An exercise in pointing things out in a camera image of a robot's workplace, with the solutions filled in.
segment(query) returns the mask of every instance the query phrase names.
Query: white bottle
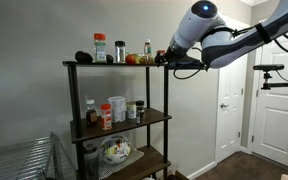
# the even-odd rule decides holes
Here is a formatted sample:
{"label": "white bottle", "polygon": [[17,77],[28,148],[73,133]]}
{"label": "white bottle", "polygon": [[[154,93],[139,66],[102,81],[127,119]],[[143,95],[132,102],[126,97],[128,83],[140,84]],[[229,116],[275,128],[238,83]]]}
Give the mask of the white bottle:
{"label": "white bottle", "polygon": [[151,55],[152,55],[152,48],[151,48],[151,40],[146,39],[145,44],[144,44],[144,55],[146,57],[146,64],[150,64],[151,60]]}

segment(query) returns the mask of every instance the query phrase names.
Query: robotic arm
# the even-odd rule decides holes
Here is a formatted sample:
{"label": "robotic arm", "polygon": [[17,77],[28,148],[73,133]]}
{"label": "robotic arm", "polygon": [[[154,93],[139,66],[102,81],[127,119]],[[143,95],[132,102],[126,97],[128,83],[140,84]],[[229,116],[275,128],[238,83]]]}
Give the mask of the robotic arm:
{"label": "robotic arm", "polygon": [[206,0],[198,1],[180,22],[165,59],[180,59],[200,42],[202,62],[207,68],[229,65],[240,56],[288,32],[288,0],[280,0],[270,18],[236,39],[233,39],[228,29],[215,4]]}

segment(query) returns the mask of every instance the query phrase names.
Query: wooden shelf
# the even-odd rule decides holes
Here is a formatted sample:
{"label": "wooden shelf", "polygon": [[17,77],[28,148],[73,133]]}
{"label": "wooden shelf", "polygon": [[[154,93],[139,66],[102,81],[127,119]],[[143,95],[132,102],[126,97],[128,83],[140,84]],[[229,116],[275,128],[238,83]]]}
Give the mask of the wooden shelf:
{"label": "wooden shelf", "polygon": [[161,121],[169,120],[172,116],[164,116],[164,113],[157,111],[156,109],[150,108],[145,109],[145,120],[142,124],[137,124],[136,120],[126,119],[120,123],[112,123],[112,129],[110,130],[102,130],[100,118],[98,119],[98,123],[94,126],[88,126],[86,124],[86,120],[82,119],[82,128],[83,128],[83,137],[76,138],[75,124],[71,121],[71,139],[72,143],[76,144],[79,142],[147,126],[150,124],[158,123]]}
{"label": "wooden shelf", "polygon": [[74,66],[102,66],[102,67],[158,67],[158,66],[167,66],[168,64],[126,64],[126,63],[79,63],[77,61],[63,61],[64,66],[74,65]]}
{"label": "wooden shelf", "polygon": [[157,171],[160,171],[171,165],[169,161],[163,162],[163,155],[161,155],[152,146],[147,148],[141,147],[139,151],[144,152],[144,156],[133,164],[127,166],[119,172],[116,172],[106,178],[105,180],[116,180],[116,179],[127,179],[127,180],[138,180],[147,177]]}

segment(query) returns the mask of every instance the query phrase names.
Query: metal shelf unit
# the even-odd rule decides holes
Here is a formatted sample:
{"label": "metal shelf unit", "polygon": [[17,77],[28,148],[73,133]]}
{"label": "metal shelf unit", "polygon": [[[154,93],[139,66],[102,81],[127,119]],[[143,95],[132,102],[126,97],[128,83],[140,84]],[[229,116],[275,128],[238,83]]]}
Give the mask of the metal shelf unit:
{"label": "metal shelf unit", "polygon": [[34,141],[0,147],[0,180],[75,179],[75,171],[54,133]]}
{"label": "metal shelf unit", "polygon": [[[160,68],[164,69],[164,111],[159,112],[150,105],[150,67],[157,67],[156,64],[107,64],[107,63],[78,63],[73,61],[64,61],[63,65],[68,69],[68,78],[71,95],[71,106],[73,121],[71,122],[71,136],[72,143],[76,146],[78,174],[79,178],[84,180],[85,177],[85,162],[83,154],[83,142],[86,140],[95,139],[98,137],[107,136],[110,134],[127,131],[139,127],[146,126],[147,129],[147,144],[145,147],[139,148],[145,153],[144,157],[136,161],[134,164],[125,169],[112,174],[107,179],[142,179],[146,176],[156,173],[163,169],[164,179],[167,179],[167,167],[171,165],[168,161],[168,120],[172,117],[168,115],[168,84],[169,84],[169,66],[161,64]],[[115,125],[111,130],[103,131],[100,127],[86,127],[85,120],[81,119],[80,102],[78,91],[78,80],[76,67],[130,67],[130,68],[146,68],[146,112],[149,114],[148,120],[144,124],[137,125],[136,123],[129,123],[127,120],[119,125]],[[163,122],[164,123],[164,147],[163,155],[160,154],[151,146],[150,131],[151,124]]]}

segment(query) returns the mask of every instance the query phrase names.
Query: wire rack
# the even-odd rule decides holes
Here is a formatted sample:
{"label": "wire rack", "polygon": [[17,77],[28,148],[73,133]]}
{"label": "wire rack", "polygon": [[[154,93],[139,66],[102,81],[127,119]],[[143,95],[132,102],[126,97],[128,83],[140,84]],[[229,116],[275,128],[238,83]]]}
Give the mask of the wire rack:
{"label": "wire rack", "polygon": [[73,166],[54,133],[0,148],[0,180],[76,179]]}

